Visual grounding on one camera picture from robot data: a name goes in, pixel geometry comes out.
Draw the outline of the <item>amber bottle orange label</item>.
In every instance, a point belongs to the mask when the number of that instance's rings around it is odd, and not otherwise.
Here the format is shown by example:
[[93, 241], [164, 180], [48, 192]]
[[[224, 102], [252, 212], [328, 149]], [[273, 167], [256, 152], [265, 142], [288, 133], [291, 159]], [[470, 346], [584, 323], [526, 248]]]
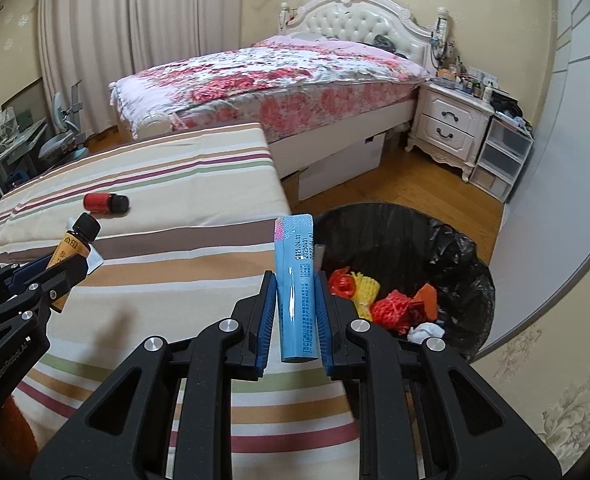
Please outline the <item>amber bottle orange label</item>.
[[55, 248], [46, 267], [50, 269], [74, 256], [88, 258], [100, 231], [101, 224], [91, 214], [82, 212]]

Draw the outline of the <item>red net trash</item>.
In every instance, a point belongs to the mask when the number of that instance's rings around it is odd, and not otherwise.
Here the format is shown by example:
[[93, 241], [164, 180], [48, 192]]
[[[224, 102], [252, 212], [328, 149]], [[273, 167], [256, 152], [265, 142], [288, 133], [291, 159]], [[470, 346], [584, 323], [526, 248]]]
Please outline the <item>red net trash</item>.
[[395, 333], [406, 336], [411, 328], [429, 321], [421, 299], [410, 298], [393, 290], [384, 299], [376, 301], [370, 308], [372, 322]]

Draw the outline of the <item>black bag trash bin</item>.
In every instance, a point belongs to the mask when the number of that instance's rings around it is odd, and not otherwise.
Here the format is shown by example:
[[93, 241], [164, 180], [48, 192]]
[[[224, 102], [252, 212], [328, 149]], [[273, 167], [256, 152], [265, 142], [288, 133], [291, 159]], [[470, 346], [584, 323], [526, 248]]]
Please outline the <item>black bag trash bin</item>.
[[[486, 341], [495, 310], [495, 285], [476, 245], [452, 226], [389, 203], [342, 206], [320, 214], [313, 239], [322, 248], [321, 274], [333, 341], [333, 370], [358, 418], [360, 475], [455, 478], [472, 465], [473, 441], [502, 426], [475, 391], [473, 356]], [[434, 351], [371, 323], [351, 328], [356, 307], [329, 292], [331, 272], [349, 267], [383, 292], [437, 291], [437, 324], [446, 347]]]

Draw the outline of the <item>red crumpled plastic bag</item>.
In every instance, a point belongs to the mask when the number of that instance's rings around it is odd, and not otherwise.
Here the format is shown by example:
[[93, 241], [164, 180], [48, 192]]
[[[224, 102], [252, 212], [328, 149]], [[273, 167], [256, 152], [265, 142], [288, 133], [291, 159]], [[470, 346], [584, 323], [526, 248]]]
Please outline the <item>red crumpled plastic bag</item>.
[[337, 269], [327, 279], [327, 288], [332, 295], [350, 300], [356, 294], [356, 280], [349, 267]]

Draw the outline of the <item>yellow foam net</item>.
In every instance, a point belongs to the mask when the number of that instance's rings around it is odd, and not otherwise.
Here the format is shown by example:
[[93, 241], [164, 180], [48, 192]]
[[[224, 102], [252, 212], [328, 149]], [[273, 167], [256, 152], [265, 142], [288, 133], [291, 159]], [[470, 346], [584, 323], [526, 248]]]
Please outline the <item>yellow foam net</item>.
[[351, 301], [356, 307], [359, 318], [372, 320], [371, 306], [375, 303], [380, 292], [380, 284], [374, 278], [369, 278], [362, 273], [350, 273], [355, 281], [355, 293]]

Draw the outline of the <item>red bottle black cap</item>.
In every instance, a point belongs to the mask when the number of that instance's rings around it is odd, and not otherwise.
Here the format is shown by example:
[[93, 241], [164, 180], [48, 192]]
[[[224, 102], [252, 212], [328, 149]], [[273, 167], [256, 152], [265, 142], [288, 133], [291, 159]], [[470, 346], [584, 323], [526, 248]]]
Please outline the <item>red bottle black cap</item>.
[[82, 204], [91, 214], [127, 214], [130, 209], [129, 198], [114, 193], [88, 193]]

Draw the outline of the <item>striped bed sheet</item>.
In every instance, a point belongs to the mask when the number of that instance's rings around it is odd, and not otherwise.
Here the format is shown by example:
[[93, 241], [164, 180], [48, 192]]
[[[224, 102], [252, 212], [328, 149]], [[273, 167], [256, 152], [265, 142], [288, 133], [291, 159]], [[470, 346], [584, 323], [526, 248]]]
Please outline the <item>striped bed sheet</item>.
[[[263, 129], [202, 129], [114, 148], [38, 177], [0, 200], [0, 263], [48, 255], [91, 193], [127, 197], [103, 216], [102, 265], [48, 322], [51, 347], [14, 391], [14, 450], [31, 458], [150, 336], [197, 335], [260, 289], [273, 228], [289, 213]], [[258, 382], [232, 386], [237, 479], [353, 479], [359, 430], [343, 386], [319, 362], [272, 350]]]

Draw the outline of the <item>orange folded cloth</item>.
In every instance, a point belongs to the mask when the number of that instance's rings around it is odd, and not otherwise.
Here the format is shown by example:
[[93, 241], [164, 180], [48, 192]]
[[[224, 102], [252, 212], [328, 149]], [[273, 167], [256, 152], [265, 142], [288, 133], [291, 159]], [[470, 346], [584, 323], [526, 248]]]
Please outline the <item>orange folded cloth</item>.
[[422, 302], [426, 319], [429, 322], [435, 322], [437, 320], [437, 291], [431, 284], [424, 284], [415, 294], [414, 300]]

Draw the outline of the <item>white crumpled paper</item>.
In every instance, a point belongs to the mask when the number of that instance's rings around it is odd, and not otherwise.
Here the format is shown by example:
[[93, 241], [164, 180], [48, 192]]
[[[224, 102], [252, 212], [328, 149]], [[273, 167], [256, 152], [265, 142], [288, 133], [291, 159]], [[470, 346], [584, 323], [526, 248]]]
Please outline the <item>white crumpled paper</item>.
[[424, 322], [418, 326], [410, 328], [407, 334], [407, 340], [413, 344], [422, 344], [429, 338], [441, 339], [444, 337], [445, 330], [436, 323]]

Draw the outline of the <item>grey desk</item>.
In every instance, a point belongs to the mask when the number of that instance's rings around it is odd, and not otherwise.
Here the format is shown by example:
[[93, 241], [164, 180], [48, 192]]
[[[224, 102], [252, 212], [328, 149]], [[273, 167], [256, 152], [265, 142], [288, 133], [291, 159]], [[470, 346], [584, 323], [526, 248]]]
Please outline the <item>grey desk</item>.
[[14, 112], [0, 112], [0, 195], [38, 175], [37, 151], [48, 133], [48, 119], [20, 128]]

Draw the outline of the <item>white under-bed box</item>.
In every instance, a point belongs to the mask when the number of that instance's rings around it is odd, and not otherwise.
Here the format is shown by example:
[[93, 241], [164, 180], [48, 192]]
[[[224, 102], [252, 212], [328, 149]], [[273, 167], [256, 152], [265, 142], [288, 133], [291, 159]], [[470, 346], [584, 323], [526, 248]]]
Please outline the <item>white under-bed box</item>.
[[308, 200], [379, 167], [384, 140], [382, 132], [314, 162], [299, 176], [298, 199]]

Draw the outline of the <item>grey desk chair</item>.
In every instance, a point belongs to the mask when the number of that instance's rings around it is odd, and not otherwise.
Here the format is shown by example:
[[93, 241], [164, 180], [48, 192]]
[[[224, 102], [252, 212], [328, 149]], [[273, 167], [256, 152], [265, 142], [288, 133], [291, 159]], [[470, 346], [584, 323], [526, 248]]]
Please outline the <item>grey desk chair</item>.
[[64, 106], [60, 92], [52, 96], [51, 122], [55, 136], [41, 146], [38, 155], [39, 162], [48, 168], [63, 166], [89, 154], [86, 135], [81, 130], [80, 84], [81, 80], [71, 86], [68, 107]]

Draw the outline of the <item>floral pink bed cover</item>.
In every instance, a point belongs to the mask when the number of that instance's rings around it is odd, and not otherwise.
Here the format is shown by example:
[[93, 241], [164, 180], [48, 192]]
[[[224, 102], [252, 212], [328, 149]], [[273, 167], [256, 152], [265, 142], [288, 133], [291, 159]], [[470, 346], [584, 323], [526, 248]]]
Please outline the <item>floral pink bed cover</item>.
[[154, 66], [109, 86], [135, 140], [258, 122], [277, 142], [406, 101], [429, 73], [372, 44], [303, 35]]

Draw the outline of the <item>white nightstand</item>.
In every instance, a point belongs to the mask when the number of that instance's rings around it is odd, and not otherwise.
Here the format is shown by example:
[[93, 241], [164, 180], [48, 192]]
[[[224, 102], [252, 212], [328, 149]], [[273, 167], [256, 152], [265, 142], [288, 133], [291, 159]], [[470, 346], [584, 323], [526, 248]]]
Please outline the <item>white nightstand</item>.
[[418, 148], [437, 164], [460, 169], [469, 182], [493, 107], [457, 90], [426, 81], [420, 87], [406, 151]]

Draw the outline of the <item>clear plastic drawer unit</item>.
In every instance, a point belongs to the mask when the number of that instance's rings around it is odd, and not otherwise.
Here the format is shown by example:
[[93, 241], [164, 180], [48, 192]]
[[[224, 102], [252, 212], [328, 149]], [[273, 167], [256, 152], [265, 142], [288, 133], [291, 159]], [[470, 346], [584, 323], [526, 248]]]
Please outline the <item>clear plastic drawer unit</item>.
[[470, 182], [505, 203], [519, 181], [534, 139], [515, 120], [497, 113], [490, 118]]

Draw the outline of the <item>white tufted headboard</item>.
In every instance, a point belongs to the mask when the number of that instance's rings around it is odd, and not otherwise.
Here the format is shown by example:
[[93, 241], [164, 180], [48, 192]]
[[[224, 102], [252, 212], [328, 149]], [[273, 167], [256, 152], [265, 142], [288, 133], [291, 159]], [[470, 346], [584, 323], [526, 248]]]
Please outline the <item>white tufted headboard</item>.
[[441, 6], [430, 28], [415, 21], [413, 13], [393, 0], [310, 0], [294, 9], [280, 6], [278, 31], [372, 44], [383, 36], [396, 50], [430, 72], [436, 70], [434, 51], [449, 36], [450, 14]]

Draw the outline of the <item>beige curtain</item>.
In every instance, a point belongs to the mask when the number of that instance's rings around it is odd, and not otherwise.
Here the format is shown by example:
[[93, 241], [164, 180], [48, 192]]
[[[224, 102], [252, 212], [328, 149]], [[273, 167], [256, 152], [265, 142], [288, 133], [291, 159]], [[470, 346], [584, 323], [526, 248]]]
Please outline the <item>beige curtain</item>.
[[38, 0], [45, 92], [77, 86], [81, 128], [115, 126], [109, 84], [168, 62], [240, 44], [242, 0]]

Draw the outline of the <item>white bed frame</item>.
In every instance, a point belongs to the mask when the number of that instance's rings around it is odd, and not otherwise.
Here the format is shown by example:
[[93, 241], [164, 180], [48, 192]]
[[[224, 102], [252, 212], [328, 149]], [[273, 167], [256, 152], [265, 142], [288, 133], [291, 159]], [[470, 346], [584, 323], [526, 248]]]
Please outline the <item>white bed frame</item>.
[[306, 92], [254, 92], [221, 99], [182, 114], [153, 110], [141, 125], [126, 117], [112, 99], [119, 131], [133, 141], [166, 136], [202, 143], [222, 141], [213, 152], [197, 155], [190, 168], [272, 159], [281, 177], [304, 169], [353, 144], [410, 122], [417, 106], [411, 91], [386, 104], [376, 86]]

